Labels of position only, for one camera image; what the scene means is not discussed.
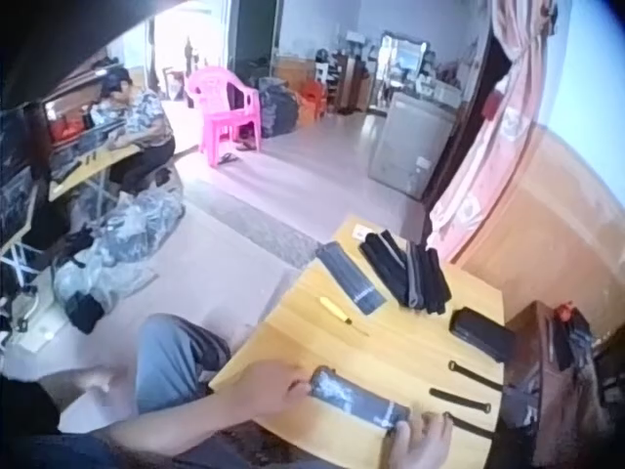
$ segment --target jeans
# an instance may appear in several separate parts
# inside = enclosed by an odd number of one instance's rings
[[[172,137],[160,147],[147,147],[141,152],[122,159],[110,168],[109,178],[121,185],[121,190],[136,194],[140,192],[144,178],[156,168],[169,162],[176,150],[176,141]]]
[[[228,344],[212,332],[170,315],[154,315],[142,326],[136,376],[136,400],[139,413],[182,405],[205,397],[208,387],[199,384],[202,370],[218,371],[230,358]],[[293,454],[293,461],[272,464],[264,456],[254,457],[275,447],[267,442],[268,432],[255,423],[235,427],[234,432],[220,432],[196,448],[176,458],[175,467],[216,467],[247,469],[266,468],[327,469],[335,467],[297,448],[279,441]],[[229,438],[227,434],[237,437]],[[264,459],[264,463],[249,462]]]

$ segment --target slipper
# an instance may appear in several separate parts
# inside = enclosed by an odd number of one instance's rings
[[[251,142],[241,142],[241,145],[236,146],[237,151],[251,151],[256,149],[256,146]]]
[[[222,156],[219,159],[219,163],[217,163],[217,164],[226,164],[226,163],[230,163],[232,161],[237,161],[239,159],[241,159],[241,158],[239,158],[238,156],[236,156],[233,153],[225,153],[224,156]]]

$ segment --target hand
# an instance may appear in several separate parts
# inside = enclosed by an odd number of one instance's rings
[[[425,413],[411,422],[398,422],[391,449],[391,469],[438,469],[449,455],[453,422]]]
[[[109,135],[108,142],[106,142],[106,147],[108,149],[123,149],[124,147],[128,147],[130,145],[130,140],[125,135]]]
[[[236,411],[255,418],[282,412],[300,402],[311,391],[309,379],[300,368],[284,362],[256,362],[220,394],[229,395]]]

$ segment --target pink plastic chair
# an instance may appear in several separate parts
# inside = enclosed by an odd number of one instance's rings
[[[228,84],[243,93],[242,108],[230,108]],[[261,101],[258,91],[245,86],[234,73],[219,66],[207,66],[192,73],[186,88],[204,116],[199,150],[206,154],[212,167],[218,163],[219,142],[224,130],[228,131],[232,141],[238,137],[241,125],[252,122],[256,150],[261,149]]]

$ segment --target floor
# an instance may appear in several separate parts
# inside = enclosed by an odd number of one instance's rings
[[[238,152],[239,161],[217,169],[198,152],[177,167],[187,196],[199,206],[212,185],[320,242],[331,239],[349,214],[419,239],[423,206],[367,176],[383,124],[382,117],[362,113],[329,115],[314,126],[263,140],[260,153]],[[226,151],[236,152],[222,148],[221,153]]]
[[[197,115],[182,107],[167,112],[178,144],[192,148]],[[133,414],[135,338],[149,315],[185,317],[236,349],[349,214],[418,239],[421,205],[367,178],[382,123],[371,115],[328,116],[217,169],[200,153],[182,156],[187,212],[150,260],[158,278],[90,335],[68,325],[36,356],[9,350],[3,372],[27,380],[99,363],[125,369],[111,393],[89,393],[63,414],[62,430],[90,431]]]

